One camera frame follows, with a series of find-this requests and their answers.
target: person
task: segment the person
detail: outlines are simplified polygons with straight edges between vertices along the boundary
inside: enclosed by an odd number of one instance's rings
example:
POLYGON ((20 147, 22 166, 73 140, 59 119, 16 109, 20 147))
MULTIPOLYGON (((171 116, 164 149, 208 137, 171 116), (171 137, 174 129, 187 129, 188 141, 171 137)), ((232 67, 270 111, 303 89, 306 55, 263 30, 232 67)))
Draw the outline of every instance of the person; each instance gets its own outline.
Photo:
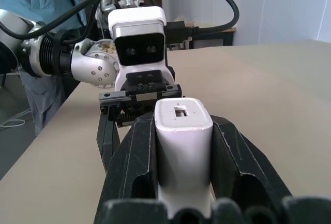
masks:
MULTIPOLYGON (((26 19, 50 23, 70 10, 81 0, 0 0, 0 9, 11 11, 26 19)), ((84 11, 73 16, 59 29, 76 29, 86 24, 84 11)), ((21 81, 30 105, 35 132, 38 135, 48 121, 65 101, 63 81, 59 76, 34 78, 22 69, 19 70, 21 81)))

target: white plastic object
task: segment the white plastic object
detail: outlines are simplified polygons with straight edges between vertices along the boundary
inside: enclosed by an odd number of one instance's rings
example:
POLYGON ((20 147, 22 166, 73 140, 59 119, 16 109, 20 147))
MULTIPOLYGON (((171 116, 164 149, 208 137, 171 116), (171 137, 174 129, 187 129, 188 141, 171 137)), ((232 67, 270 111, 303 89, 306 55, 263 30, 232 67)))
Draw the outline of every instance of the white plastic object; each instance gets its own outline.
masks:
POLYGON ((71 57, 71 73, 73 78, 80 82, 95 85, 111 85, 117 74, 118 62, 116 57, 109 53, 100 51, 89 53, 86 50, 94 44, 93 41, 85 39, 76 44, 71 57))
POLYGON ((194 98, 162 99, 155 106, 158 136, 158 198, 168 217, 183 208, 210 217, 210 160, 213 121, 194 98))
POLYGON ((93 84, 93 86, 96 86, 98 88, 113 88, 115 86, 117 74, 119 73, 118 58, 113 40, 98 40, 90 47, 90 49, 86 52, 85 56, 103 58, 104 60, 113 65, 114 70, 111 70, 112 73, 108 73, 109 80, 111 81, 110 84, 93 84))
POLYGON ((164 10, 157 6, 116 9, 108 15, 109 31, 112 34, 113 26, 117 24, 155 20, 162 21, 164 26, 167 25, 164 10))
POLYGON ((175 84, 175 80, 169 69, 166 67, 164 60, 157 63, 142 64, 135 66, 123 66, 120 63, 118 63, 118 66, 119 66, 119 73, 115 81, 115 91, 121 91, 125 83, 127 74, 141 72, 141 71, 160 70, 162 72, 162 76, 167 80, 167 82, 170 85, 175 84))

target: screw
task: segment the screw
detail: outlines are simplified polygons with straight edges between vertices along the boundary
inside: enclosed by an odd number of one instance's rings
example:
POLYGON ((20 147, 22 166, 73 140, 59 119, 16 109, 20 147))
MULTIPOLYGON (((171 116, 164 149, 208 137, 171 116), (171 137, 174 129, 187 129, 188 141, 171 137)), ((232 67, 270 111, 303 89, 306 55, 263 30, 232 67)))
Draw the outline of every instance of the screw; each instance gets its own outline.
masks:
POLYGON ((155 84, 154 84, 154 83, 149 83, 149 84, 148 84, 148 88, 149 88, 149 89, 155 88, 155 84))
POLYGON ((107 114, 107 112, 108 112, 108 108, 107 107, 101 107, 101 113, 102 114, 107 114))
POLYGON ((142 91, 144 89, 144 86, 140 83, 137 85, 137 90, 142 91))

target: rectangular hole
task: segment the rectangular hole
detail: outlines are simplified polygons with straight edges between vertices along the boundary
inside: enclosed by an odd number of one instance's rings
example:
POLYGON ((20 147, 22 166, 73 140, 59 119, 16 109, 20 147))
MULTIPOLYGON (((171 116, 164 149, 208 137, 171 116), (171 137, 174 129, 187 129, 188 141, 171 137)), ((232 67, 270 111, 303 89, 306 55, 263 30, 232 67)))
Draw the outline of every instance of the rectangular hole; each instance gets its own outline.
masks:
POLYGON ((177 117, 188 116, 186 106, 175 106, 175 113, 177 117))

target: floor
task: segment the floor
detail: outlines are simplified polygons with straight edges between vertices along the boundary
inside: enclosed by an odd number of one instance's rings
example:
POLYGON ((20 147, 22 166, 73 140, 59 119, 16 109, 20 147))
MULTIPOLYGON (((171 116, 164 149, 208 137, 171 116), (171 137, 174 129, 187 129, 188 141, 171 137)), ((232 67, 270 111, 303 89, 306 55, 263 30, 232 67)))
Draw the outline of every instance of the floor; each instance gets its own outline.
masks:
MULTIPOLYGON (((0 124, 12 116, 28 109, 19 76, 8 76, 5 87, 0 88, 0 124)), ((35 138, 31 114, 21 117, 25 125, 14 128, 0 128, 0 180, 20 158, 35 138)))

